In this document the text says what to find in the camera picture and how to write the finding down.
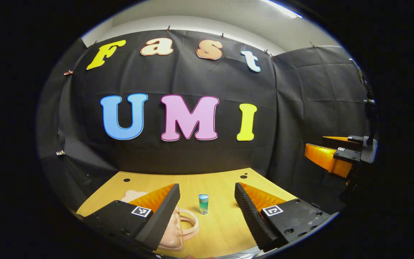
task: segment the handbag handle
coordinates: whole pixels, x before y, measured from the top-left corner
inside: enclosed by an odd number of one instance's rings
[[[186,241],[190,238],[193,238],[199,232],[199,220],[197,219],[196,215],[194,215],[194,213],[190,212],[189,210],[185,210],[185,209],[180,208],[180,212],[181,213],[187,213],[187,214],[189,214],[189,216],[192,216],[194,218],[194,220],[193,220],[192,218],[188,218],[188,217],[180,215],[181,220],[186,220],[186,221],[189,221],[191,223],[194,223],[194,227],[189,228],[187,230],[183,230],[183,241]]]

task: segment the pink handbag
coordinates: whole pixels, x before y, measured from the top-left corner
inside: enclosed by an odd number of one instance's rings
[[[133,190],[128,190],[125,192],[125,196],[121,199],[123,202],[130,202],[136,198],[139,198],[143,195],[146,195],[145,192],[136,192]],[[181,216],[181,213],[187,213],[192,218]],[[181,228],[181,221],[189,221],[194,224],[192,228],[183,230]],[[181,209],[178,206],[175,207],[174,212],[172,213],[169,223],[167,225],[166,231],[162,236],[161,243],[159,244],[159,249],[169,250],[169,251],[181,251],[184,248],[184,242],[190,238],[193,238],[199,232],[199,220],[197,219],[194,213],[189,210]]]

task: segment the yellow letter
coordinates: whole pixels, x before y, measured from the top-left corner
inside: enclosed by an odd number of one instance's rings
[[[157,38],[146,42],[147,46],[144,46],[140,50],[140,54],[143,56],[168,55],[174,50],[172,49],[172,40],[168,38]]]
[[[250,141],[254,135],[253,129],[253,115],[257,111],[257,107],[253,104],[243,103],[239,105],[239,109],[242,111],[242,124],[240,125],[240,133],[237,134],[237,140]]]
[[[89,64],[86,69],[89,70],[89,69],[99,67],[105,64],[105,61],[103,60],[103,58],[106,57],[108,59],[116,51],[117,49],[116,46],[124,46],[124,45],[125,45],[125,40],[116,41],[116,42],[101,46],[97,55],[92,60],[92,63]]]
[[[200,49],[197,49],[196,54],[202,59],[219,59],[223,56],[221,48],[223,45],[220,41],[203,40],[199,42]]]

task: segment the shot glass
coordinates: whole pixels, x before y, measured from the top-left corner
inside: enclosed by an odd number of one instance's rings
[[[202,215],[207,214],[208,210],[208,195],[202,194],[199,195],[199,213]]]

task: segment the green liquid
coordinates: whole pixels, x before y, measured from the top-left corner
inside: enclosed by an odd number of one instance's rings
[[[207,214],[207,209],[208,209],[208,202],[206,203],[199,202],[199,210],[202,215]]]

